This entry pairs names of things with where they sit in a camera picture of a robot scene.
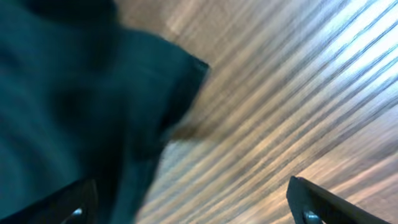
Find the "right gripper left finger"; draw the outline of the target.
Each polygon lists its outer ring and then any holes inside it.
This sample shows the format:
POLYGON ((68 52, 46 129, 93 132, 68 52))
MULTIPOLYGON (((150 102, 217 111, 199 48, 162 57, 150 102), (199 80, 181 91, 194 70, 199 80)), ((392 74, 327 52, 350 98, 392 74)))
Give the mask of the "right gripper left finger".
POLYGON ((1 219, 1 224, 95 224, 98 193, 94 180, 79 180, 1 219))

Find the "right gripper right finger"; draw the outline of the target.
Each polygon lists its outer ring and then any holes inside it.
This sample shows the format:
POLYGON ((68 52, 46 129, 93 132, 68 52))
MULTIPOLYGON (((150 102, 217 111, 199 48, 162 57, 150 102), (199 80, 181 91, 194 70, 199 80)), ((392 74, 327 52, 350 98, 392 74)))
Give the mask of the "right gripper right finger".
POLYGON ((296 224, 388 224, 302 177, 290 178, 286 197, 296 224))

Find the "black t-shirt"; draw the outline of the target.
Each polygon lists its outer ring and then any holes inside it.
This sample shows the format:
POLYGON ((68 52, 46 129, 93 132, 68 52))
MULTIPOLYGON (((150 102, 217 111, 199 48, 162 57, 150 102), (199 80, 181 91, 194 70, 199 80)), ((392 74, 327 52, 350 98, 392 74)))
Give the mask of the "black t-shirt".
POLYGON ((209 69, 114 1, 2 1, 1 219, 94 180, 96 223, 134 222, 209 69))

